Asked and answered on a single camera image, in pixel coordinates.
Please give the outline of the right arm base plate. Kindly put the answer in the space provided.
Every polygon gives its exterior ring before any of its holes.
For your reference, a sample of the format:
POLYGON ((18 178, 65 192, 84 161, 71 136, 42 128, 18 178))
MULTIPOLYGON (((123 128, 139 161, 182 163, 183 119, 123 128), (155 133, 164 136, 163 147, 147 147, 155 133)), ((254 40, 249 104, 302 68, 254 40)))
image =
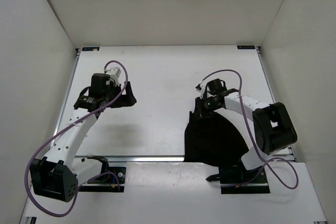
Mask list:
POLYGON ((219 167, 218 173, 206 178, 207 182, 220 182, 222 195, 269 194, 270 188, 263 167, 245 170, 243 166, 219 167))

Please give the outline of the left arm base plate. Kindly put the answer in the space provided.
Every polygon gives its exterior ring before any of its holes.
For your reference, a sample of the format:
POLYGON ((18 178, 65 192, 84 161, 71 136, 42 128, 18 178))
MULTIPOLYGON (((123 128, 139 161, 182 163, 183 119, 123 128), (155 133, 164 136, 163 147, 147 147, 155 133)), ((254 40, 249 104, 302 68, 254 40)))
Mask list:
POLYGON ((79 191, 95 193, 123 193, 127 168, 125 166, 110 166, 109 171, 116 175, 119 181, 119 186, 116 178, 109 174, 96 179, 90 179, 86 184, 80 187, 79 191))

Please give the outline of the black skirt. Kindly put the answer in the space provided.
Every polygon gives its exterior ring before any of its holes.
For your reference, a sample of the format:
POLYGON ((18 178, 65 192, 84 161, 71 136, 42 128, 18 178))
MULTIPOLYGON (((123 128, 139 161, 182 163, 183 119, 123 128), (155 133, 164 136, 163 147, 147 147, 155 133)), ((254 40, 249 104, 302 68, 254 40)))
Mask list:
POLYGON ((184 151, 185 162, 227 167, 236 165, 248 146, 235 125, 219 113, 201 118, 190 112, 184 151))

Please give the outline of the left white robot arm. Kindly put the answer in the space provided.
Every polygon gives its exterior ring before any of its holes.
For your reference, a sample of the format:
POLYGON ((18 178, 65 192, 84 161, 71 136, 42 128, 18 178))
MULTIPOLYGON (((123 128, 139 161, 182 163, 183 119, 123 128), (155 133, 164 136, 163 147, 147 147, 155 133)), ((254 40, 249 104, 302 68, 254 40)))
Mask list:
POLYGON ((93 74, 91 85, 80 92, 73 106, 68 130, 57 137, 43 158, 34 158, 29 166, 34 193, 69 202, 86 181, 93 177, 98 181, 106 180, 110 174, 107 158, 90 156, 75 163, 75 156, 106 108, 130 107, 136 102, 130 81, 121 85, 115 74, 93 74))

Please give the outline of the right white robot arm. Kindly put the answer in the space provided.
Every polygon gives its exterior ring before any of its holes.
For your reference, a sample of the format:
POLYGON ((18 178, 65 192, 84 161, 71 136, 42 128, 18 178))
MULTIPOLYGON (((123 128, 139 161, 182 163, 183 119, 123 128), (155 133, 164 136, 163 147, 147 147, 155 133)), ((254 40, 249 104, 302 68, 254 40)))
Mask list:
POLYGON ((236 178, 241 182, 248 182, 254 176, 254 169, 298 139, 288 111, 281 102, 270 104, 252 99, 242 95, 238 89, 226 88, 221 79, 206 85, 198 84, 196 90, 200 92, 196 101, 202 116, 223 108, 242 115, 246 124, 253 122, 253 147, 242 155, 242 165, 235 169, 236 178))

